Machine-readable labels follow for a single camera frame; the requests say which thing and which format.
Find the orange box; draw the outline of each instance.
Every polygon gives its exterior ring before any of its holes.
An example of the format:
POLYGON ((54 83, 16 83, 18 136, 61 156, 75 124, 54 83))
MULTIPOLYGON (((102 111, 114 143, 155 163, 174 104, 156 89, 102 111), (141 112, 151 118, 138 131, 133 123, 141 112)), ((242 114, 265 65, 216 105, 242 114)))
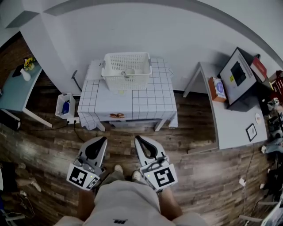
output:
POLYGON ((208 85, 209 85, 209 89, 210 89, 210 93, 211 93, 211 97, 213 101, 218 101, 218 102, 226 101, 224 86, 223 86, 221 79, 211 77, 208 80, 208 85))

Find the table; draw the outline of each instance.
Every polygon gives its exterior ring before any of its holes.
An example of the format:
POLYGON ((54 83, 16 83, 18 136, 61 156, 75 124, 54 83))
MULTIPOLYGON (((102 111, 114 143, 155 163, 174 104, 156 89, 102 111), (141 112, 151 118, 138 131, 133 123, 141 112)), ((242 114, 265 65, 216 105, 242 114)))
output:
POLYGON ((20 119, 8 112, 8 110, 24 112, 40 123, 48 127, 52 127, 52 124, 26 109, 27 101, 41 71, 41 66, 37 62, 35 62, 34 69, 32 71, 29 71, 31 79, 28 82, 23 79, 22 75, 12 77, 14 70, 11 71, 3 87, 3 95, 0 98, 0 109, 2 109, 5 113, 12 116, 16 120, 20 119))
POLYGON ((217 77, 220 70, 220 67, 212 64, 203 62, 198 63, 196 73, 193 75, 183 94, 183 97, 186 97, 190 91, 197 92, 195 89, 197 88, 201 92, 206 92, 210 101, 215 127, 216 143, 197 148, 195 149, 196 152, 240 147, 267 140, 264 118, 259 104, 250 109, 248 112, 238 112, 226 109, 225 103, 212 101, 208 79, 210 77, 217 77), (259 113, 261 117, 260 124, 257 124, 256 122, 256 113, 259 113), (257 135, 252 141, 250 141, 246 128, 248 128, 252 123, 256 128, 257 135))
POLYGON ((146 90, 110 91, 104 80, 86 79, 78 107, 81 126, 105 131, 101 121, 159 119, 155 131, 166 120, 171 121, 169 127, 177 127, 173 73, 163 59, 151 58, 151 61, 153 74, 146 90))

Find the plastic basket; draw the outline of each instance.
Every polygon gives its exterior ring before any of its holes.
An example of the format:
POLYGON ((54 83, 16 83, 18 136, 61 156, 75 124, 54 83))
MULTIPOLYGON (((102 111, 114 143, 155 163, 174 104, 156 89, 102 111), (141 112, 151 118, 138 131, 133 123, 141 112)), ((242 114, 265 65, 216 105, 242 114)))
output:
POLYGON ((101 75, 110 90, 145 90, 152 74, 148 53, 108 53, 105 55, 101 75), (127 69, 135 74, 123 75, 127 69))
POLYGON ((62 119, 74 118, 75 117, 75 106, 76 106, 76 101, 71 93, 61 94, 58 96, 58 99, 57 99, 55 115, 62 119), (63 105, 66 101, 70 101, 69 113, 61 114, 63 105))

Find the white tablecloth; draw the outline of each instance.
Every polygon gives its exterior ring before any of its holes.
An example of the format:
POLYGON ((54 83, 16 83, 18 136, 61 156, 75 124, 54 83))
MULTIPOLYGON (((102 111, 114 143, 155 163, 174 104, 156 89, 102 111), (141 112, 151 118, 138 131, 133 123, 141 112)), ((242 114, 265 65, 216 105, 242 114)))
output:
POLYGON ((78 107, 81 126, 92 130, 98 121, 168 119, 169 127, 178 127, 174 75, 163 59, 151 61, 146 90, 110 91, 104 80, 85 80, 78 107))

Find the vase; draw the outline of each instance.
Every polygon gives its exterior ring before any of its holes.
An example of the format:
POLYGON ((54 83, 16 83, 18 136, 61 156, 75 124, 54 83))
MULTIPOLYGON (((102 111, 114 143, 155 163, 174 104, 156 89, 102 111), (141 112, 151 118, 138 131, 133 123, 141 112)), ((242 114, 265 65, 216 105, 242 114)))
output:
POLYGON ((22 73, 23 79, 24 79, 25 81, 28 82, 28 81, 31 79, 31 75, 30 75, 29 73, 27 73, 24 69, 21 70, 21 73, 22 73))
POLYGON ((34 63, 31 63, 31 65, 28 67, 28 69, 31 71, 32 69, 34 69, 34 63))

